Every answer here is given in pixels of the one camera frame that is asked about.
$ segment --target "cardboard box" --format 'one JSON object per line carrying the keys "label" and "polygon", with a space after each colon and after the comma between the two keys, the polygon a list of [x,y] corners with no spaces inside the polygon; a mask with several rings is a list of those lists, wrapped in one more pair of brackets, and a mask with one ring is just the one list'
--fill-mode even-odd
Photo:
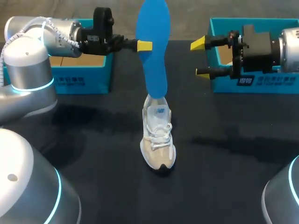
{"label": "cardboard box", "polygon": [[[227,35],[231,30],[242,32],[242,25],[254,25],[255,31],[270,32],[278,38],[283,29],[299,27],[298,19],[266,18],[211,18],[209,35]],[[228,67],[232,64],[232,52],[227,46],[206,51],[208,64],[212,68]],[[218,77],[211,80],[214,92],[229,93],[283,93],[299,94],[299,76],[296,73],[241,72],[239,79]]]}
{"label": "cardboard box", "polygon": [[217,47],[221,64],[231,65],[233,64],[233,52],[228,46]]}
{"label": "cardboard box", "polygon": [[[83,27],[93,25],[92,19],[77,19]],[[57,94],[108,94],[113,54],[82,55],[79,58],[50,57]],[[10,84],[6,67],[4,76]]]}

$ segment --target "background wall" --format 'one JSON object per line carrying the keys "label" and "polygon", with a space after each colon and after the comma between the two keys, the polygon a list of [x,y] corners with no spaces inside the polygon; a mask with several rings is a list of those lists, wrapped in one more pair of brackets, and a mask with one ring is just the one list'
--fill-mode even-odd
{"label": "background wall", "polygon": [[[210,17],[299,18],[298,0],[166,0],[172,21],[171,39],[196,39],[207,31]],[[95,7],[110,7],[114,32],[134,38],[143,0],[0,0],[0,41],[14,15],[92,18]]]}

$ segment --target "blue box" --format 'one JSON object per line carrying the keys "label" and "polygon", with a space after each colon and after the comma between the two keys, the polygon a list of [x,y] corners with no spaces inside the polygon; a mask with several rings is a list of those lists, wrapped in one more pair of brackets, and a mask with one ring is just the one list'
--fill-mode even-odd
{"label": "blue box", "polygon": [[[93,26],[92,19],[77,19],[83,27]],[[110,88],[113,54],[104,58],[103,66],[52,66],[57,94],[107,94]],[[10,84],[6,67],[4,76]]]}
{"label": "blue box", "polygon": [[[285,28],[299,27],[298,19],[259,19],[259,18],[211,18],[208,30],[209,35],[227,35],[230,30],[242,32],[242,25],[254,25],[255,31],[270,32],[272,38],[278,38]],[[221,64],[218,48],[207,50],[210,67],[228,67]],[[244,80],[218,77],[212,80],[214,92],[231,93],[284,93],[299,94],[299,76],[294,73],[242,72]],[[239,82],[251,83],[247,86],[238,86]]]}

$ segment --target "shoe logo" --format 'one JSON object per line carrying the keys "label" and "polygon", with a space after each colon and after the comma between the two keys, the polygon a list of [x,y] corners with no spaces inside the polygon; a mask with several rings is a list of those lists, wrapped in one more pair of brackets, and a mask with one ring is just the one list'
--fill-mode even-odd
{"label": "shoe logo", "polygon": [[157,113],[164,113],[164,108],[157,109]]}

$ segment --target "table surface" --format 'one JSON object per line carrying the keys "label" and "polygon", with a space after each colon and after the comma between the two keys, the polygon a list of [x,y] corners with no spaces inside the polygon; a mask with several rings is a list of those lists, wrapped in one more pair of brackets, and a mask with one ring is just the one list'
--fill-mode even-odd
{"label": "table surface", "polygon": [[138,56],[115,55],[112,92],[59,96],[44,115],[8,125],[80,194],[82,224],[264,224],[265,184],[299,154],[299,96],[213,94],[196,77],[203,52],[170,42],[165,63],[177,162],[168,177],[143,161],[146,98]]}

